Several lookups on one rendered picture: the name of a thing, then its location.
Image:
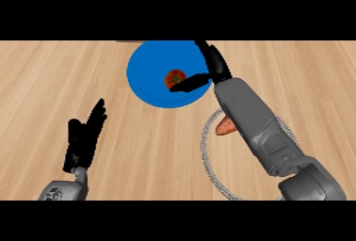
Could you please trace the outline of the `blue round placemat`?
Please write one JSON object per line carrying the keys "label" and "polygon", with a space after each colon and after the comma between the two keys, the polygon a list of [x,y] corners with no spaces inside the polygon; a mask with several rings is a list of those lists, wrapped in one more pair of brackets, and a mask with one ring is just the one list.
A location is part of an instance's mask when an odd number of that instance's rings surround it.
{"label": "blue round placemat", "polygon": [[164,77],[181,70],[191,77],[207,73],[200,47],[192,40],[148,40],[136,48],[127,67],[130,89],[138,98],[161,108],[192,104],[209,91],[212,83],[191,92],[172,92]]}

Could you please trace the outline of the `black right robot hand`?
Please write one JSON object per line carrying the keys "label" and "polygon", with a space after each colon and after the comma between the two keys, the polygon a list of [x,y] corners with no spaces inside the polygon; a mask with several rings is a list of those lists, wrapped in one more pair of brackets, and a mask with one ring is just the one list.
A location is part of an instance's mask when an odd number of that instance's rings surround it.
{"label": "black right robot hand", "polygon": [[210,45],[206,40],[197,40],[195,44],[198,45],[203,53],[209,73],[197,73],[188,77],[184,81],[173,85],[170,88],[172,92],[191,92],[197,88],[207,85],[209,80],[213,80],[213,83],[219,84],[232,78],[226,60],[216,46]]}

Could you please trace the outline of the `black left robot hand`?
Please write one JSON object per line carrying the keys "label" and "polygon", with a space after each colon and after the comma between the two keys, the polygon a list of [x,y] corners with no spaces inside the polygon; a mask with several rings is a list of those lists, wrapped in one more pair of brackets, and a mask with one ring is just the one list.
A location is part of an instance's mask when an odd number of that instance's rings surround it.
{"label": "black left robot hand", "polygon": [[105,100],[101,99],[92,109],[86,123],[82,123],[77,119],[68,121],[68,148],[62,167],[65,172],[71,173],[77,167],[89,169],[105,121]]}

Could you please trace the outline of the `orange sweet potato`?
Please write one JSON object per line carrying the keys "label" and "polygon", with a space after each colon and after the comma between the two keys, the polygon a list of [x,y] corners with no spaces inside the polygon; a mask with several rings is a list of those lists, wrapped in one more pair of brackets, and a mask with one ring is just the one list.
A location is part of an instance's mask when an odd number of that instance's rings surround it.
{"label": "orange sweet potato", "polygon": [[225,136],[237,131],[237,126],[229,117],[225,117],[216,127],[216,135]]}

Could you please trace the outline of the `wood-coloured plate with grey rim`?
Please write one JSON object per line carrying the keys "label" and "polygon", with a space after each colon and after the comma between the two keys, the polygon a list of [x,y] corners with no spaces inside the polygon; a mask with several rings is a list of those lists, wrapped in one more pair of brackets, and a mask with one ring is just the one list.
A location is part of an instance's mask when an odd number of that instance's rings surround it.
{"label": "wood-coloured plate with grey rim", "polygon": [[238,134],[216,136],[216,126],[225,117],[219,108],[203,126],[203,166],[212,184],[229,201],[283,201],[277,184],[283,178],[266,174]]}

